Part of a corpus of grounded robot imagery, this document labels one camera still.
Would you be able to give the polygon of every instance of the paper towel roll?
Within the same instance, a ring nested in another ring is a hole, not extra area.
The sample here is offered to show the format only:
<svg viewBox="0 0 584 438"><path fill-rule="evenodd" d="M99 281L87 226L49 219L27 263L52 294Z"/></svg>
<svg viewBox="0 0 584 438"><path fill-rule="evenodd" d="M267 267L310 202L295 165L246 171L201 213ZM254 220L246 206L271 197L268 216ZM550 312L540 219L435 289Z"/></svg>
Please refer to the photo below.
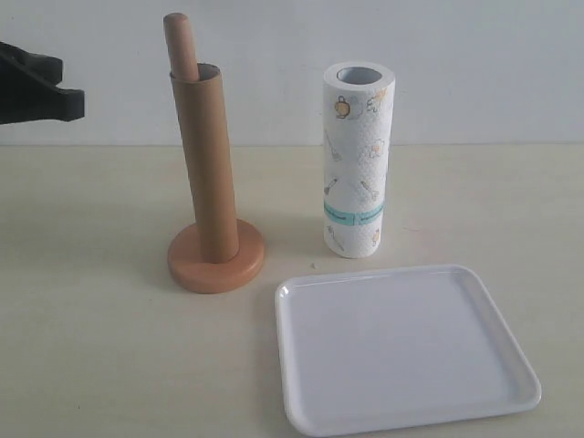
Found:
<svg viewBox="0 0 584 438"><path fill-rule="evenodd" d="M369 62L324 76L324 237L340 256L370 256L381 242L395 76Z"/></svg>

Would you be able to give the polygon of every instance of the paper towel holder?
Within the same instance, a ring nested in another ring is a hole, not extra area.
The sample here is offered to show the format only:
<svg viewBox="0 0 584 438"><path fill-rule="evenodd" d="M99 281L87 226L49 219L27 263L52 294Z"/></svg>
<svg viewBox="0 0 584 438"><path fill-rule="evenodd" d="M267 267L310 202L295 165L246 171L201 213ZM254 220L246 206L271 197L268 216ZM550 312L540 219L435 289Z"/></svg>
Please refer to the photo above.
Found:
<svg viewBox="0 0 584 438"><path fill-rule="evenodd" d="M197 63L186 15L165 16L164 33L196 217L172 240L168 266L174 280L192 292L226 292L260 271L264 239L236 217L221 70Z"/></svg>

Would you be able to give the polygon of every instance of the white plastic tray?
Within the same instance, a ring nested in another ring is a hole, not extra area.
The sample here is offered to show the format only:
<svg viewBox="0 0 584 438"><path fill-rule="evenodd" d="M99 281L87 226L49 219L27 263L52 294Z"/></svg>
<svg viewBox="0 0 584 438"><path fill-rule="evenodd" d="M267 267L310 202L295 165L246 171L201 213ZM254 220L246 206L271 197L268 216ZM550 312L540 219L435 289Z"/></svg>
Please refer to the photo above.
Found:
<svg viewBox="0 0 584 438"><path fill-rule="evenodd" d="M331 436L533 409L541 386L462 266L292 278L276 291L288 419Z"/></svg>

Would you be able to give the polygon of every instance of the beige table surface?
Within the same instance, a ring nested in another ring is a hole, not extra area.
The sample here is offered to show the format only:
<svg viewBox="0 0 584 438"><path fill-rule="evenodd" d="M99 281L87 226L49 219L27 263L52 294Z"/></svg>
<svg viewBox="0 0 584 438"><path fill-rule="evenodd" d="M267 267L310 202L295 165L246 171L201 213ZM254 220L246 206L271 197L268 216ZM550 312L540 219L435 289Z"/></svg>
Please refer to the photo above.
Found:
<svg viewBox="0 0 584 438"><path fill-rule="evenodd" d="M248 286L208 297L165 265L193 219L181 148L0 149L0 436L299 436L282 407L276 286L440 263L484 280L542 402L367 436L584 436L584 147L393 148L381 249L357 261L322 240L320 148L234 149L233 162L267 259Z"/></svg>

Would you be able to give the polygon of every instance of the black object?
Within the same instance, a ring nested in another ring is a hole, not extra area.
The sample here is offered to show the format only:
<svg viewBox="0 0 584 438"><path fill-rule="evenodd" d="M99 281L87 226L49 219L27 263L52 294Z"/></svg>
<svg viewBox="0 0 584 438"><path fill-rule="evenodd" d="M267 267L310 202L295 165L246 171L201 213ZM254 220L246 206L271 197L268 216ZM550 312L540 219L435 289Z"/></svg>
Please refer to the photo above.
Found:
<svg viewBox="0 0 584 438"><path fill-rule="evenodd" d="M84 117L85 93L56 87L61 80L61 59L0 41L0 124Z"/></svg>

